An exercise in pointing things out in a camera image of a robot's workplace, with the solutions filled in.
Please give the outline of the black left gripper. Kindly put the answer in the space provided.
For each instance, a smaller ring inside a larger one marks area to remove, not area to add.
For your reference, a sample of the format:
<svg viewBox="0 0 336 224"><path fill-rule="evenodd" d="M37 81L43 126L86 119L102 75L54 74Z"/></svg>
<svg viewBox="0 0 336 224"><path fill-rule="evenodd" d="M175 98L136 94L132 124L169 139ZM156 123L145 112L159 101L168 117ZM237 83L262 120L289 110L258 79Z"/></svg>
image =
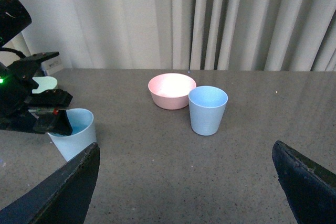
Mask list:
<svg viewBox="0 0 336 224"><path fill-rule="evenodd" d="M61 89L32 94L38 84L33 80L41 63L59 56L59 52L43 52L1 64L1 129L36 131L71 135L67 109L72 95ZM34 110L35 118L29 110Z"/></svg>

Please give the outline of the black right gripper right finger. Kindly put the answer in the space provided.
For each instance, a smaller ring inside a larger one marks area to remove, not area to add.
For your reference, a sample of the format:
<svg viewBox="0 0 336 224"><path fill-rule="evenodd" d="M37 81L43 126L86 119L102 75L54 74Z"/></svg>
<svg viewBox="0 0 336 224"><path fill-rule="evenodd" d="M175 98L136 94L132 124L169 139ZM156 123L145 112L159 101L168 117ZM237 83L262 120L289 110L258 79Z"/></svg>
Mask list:
<svg viewBox="0 0 336 224"><path fill-rule="evenodd" d="M282 141L272 148L278 181L297 223L335 223L335 174Z"/></svg>

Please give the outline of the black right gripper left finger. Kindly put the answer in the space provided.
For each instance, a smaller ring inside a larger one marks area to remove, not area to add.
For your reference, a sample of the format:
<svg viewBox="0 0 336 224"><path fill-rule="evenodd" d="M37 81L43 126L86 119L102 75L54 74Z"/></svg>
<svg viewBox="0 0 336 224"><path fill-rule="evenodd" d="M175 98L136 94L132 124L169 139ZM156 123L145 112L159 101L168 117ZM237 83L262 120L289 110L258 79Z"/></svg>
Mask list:
<svg viewBox="0 0 336 224"><path fill-rule="evenodd" d="M1 210L1 223L84 223L96 186L100 148L92 143Z"/></svg>

